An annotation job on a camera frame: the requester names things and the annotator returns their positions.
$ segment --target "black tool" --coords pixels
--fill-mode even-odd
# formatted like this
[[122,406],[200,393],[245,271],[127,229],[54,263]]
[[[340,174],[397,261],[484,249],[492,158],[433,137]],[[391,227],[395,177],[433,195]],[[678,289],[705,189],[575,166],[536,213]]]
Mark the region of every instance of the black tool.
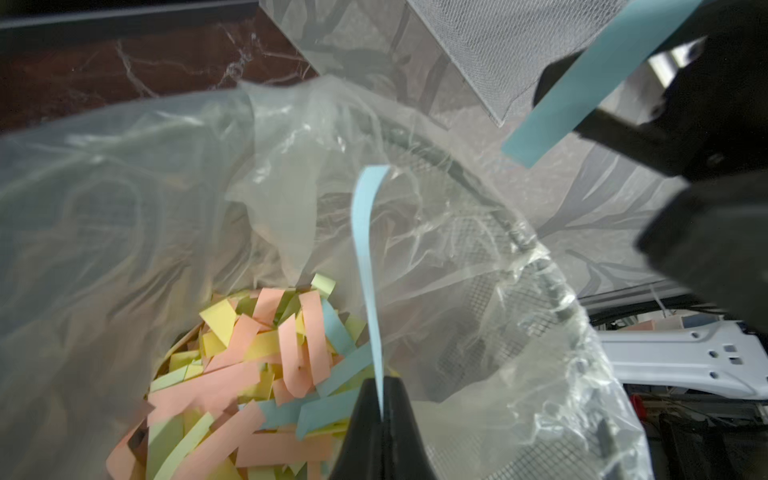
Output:
[[[768,2],[703,2],[654,54],[692,41],[696,58],[655,119],[636,125],[598,108],[574,130],[692,182],[637,247],[655,270],[768,332]],[[534,104],[580,54],[546,67]]]
[[437,480],[424,452],[411,402],[401,379],[384,378],[384,418],[376,384],[360,389],[330,480]]

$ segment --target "metal mesh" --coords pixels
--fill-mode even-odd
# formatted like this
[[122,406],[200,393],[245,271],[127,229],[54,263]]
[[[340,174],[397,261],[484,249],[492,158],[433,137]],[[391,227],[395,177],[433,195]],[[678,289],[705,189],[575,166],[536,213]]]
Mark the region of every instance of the metal mesh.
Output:
[[627,0],[408,0],[502,124],[541,70],[589,42]]

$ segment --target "white bracket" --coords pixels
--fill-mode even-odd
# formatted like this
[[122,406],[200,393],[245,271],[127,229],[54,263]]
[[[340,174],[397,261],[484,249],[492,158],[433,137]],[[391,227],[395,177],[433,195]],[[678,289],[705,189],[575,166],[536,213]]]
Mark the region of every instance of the white bracket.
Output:
[[739,322],[666,332],[598,332],[622,383],[768,399],[768,355]]

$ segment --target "clear plastic bag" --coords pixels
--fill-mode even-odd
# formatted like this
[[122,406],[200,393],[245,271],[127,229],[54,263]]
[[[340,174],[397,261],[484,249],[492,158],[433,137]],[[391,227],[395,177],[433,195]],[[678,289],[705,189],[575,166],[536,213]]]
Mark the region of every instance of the clear plastic bag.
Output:
[[349,207],[393,173],[371,248],[386,362],[440,478],[651,478],[642,428],[526,222],[417,112],[335,78],[105,108],[0,138],[0,465],[101,478],[212,291],[337,280]]

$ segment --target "dark marble countertop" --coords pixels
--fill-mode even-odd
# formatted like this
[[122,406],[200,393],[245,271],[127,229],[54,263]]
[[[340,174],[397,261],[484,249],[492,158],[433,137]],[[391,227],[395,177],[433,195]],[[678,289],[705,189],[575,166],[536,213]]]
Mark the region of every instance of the dark marble countertop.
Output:
[[240,22],[0,58],[0,133],[138,98],[317,73],[263,11]]

